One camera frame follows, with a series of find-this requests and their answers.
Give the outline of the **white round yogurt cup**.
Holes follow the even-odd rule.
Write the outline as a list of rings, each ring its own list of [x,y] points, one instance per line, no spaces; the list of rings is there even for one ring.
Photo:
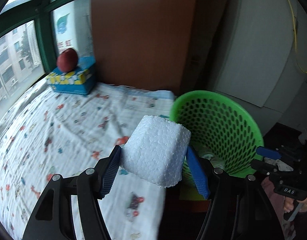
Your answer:
[[[201,158],[208,159],[214,168],[221,168],[225,170],[225,161],[222,158],[217,157],[210,150],[202,150],[198,153]]]

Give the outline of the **white styrofoam block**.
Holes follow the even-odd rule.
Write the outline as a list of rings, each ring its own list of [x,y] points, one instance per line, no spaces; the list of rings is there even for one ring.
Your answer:
[[[190,138],[183,125],[145,115],[122,148],[120,166],[154,185],[175,186],[182,179]]]

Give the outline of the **green plastic waste basket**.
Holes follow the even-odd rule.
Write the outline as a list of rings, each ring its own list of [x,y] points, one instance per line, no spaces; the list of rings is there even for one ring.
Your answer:
[[[191,132],[191,144],[205,147],[224,161],[231,176],[244,178],[254,174],[250,162],[262,160],[256,153],[264,141],[252,116],[230,98],[206,90],[188,92],[178,97],[169,119]]]

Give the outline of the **patterned white bed sheet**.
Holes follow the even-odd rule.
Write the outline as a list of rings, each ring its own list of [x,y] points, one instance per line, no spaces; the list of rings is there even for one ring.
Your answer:
[[[128,141],[144,115],[169,118],[174,95],[98,83],[87,96],[42,80],[0,121],[0,222],[22,239],[53,175],[77,176]],[[112,239],[158,239],[165,189],[119,168],[99,202]]]

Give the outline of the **blue yellow tissue box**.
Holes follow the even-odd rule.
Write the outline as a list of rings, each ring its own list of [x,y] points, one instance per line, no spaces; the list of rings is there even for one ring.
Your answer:
[[[55,92],[88,95],[96,84],[95,63],[93,56],[81,57],[73,71],[63,73],[55,68],[45,79]]]

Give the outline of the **brown wooden wardrobe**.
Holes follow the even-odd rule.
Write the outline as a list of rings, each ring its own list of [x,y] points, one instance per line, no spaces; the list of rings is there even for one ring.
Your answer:
[[[98,76],[175,94],[206,90],[227,0],[91,0]]]

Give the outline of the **red apple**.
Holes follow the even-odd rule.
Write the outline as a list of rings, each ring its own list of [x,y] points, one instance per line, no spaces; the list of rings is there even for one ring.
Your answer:
[[[77,67],[78,60],[77,52],[73,48],[68,48],[58,56],[56,64],[61,72],[67,73]]]

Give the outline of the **green window frame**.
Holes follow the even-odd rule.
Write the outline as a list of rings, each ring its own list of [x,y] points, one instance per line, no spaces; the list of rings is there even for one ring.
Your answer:
[[[29,21],[35,24],[37,44],[46,73],[56,67],[57,42],[52,12],[74,0],[29,0],[6,12],[2,9],[8,0],[0,0],[0,38]]]

